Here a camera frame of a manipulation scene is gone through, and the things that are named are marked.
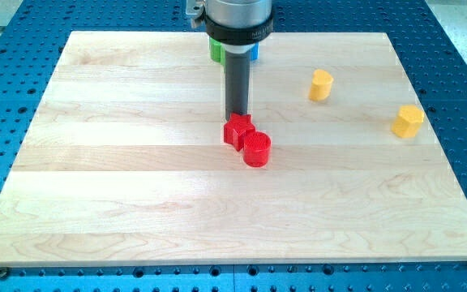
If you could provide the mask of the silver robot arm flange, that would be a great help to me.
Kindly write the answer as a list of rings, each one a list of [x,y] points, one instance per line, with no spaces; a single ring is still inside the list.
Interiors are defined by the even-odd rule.
[[[191,4],[192,28],[202,24],[226,52],[244,54],[273,31],[272,0],[205,0]]]

